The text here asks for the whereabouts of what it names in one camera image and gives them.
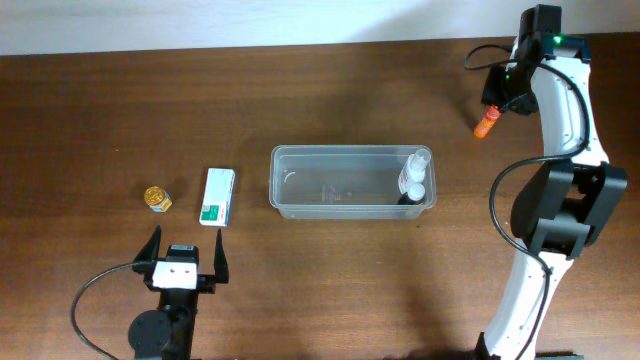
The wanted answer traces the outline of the orange vitamin tube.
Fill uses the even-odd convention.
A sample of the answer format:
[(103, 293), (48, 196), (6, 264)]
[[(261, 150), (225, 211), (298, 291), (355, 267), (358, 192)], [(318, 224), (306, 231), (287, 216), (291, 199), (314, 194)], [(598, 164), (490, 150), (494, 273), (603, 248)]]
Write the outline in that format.
[(474, 128), (474, 136), (477, 138), (484, 138), (491, 128), (495, 125), (499, 117), (501, 116), (501, 112), (496, 105), (490, 105), (486, 112), (483, 115), (483, 118), (477, 123)]

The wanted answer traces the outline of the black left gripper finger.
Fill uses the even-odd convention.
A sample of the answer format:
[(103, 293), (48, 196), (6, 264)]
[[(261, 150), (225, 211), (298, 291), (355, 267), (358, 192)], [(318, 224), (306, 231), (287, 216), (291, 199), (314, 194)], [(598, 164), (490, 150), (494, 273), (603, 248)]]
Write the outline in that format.
[(229, 283), (229, 267), (223, 248), (222, 230), (218, 229), (214, 254), (214, 277), (217, 284)]
[(148, 273), (152, 271), (158, 260), (162, 230), (157, 226), (148, 242), (142, 247), (134, 258), (135, 265), (132, 270), (135, 273)]

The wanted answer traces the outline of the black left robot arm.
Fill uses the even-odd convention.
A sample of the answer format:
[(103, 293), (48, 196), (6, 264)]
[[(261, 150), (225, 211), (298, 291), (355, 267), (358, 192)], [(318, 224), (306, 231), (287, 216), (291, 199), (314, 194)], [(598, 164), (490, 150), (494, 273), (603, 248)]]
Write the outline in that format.
[(132, 321), (128, 341), (136, 359), (189, 360), (198, 297), (213, 294), (218, 284), (229, 282), (222, 233), (216, 234), (212, 274), (198, 272), (196, 246), (172, 245), (161, 258), (161, 235), (161, 229), (156, 228), (134, 258), (133, 271), (143, 276), (143, 283), (150, 291), (159, 294), (159, 303)]

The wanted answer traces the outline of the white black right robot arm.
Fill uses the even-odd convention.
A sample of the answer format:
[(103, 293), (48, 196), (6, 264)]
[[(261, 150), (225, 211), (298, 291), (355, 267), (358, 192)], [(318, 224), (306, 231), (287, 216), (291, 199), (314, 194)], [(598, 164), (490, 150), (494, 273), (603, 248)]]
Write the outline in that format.
[(509, 231), (498, 233), (515, 248), (499, 309), (478, 338), (473, 359), (533, 359), (539, 328), (564, 274), (604, 229), (628, 183), (611, 166), (599, 141), (589, 98), (591, 51), (582, 36), (561, 31), (562, 10), (538, 4), (525, 10), (507, 60), (485, 65), (484, 137), (508, 111), (541, 119), (544, 153), (502, 170), (489, 199), (507, 174), (538, 170), (516, 196)]

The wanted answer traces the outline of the dark bottle white cap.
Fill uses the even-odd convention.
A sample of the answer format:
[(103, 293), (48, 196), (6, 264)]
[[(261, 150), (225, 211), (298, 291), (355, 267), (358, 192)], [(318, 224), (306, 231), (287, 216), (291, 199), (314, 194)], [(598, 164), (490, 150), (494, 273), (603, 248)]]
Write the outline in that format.
[(425, 187), (416, 183), (413, 184), (406, 193), (404, 193), (398, 200), (398, 205), (420, 205), (424, 203), (426, 190)]

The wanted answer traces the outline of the white lotion bottle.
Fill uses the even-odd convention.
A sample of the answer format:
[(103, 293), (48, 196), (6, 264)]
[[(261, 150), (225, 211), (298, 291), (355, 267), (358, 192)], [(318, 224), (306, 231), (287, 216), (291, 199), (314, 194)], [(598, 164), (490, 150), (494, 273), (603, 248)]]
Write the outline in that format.
[(423, 182), (430, 162), (431, 153), (427, 149), (419, 149), (407, 158), (398, 176), (401, 194), (407, 193), (413, 185)]

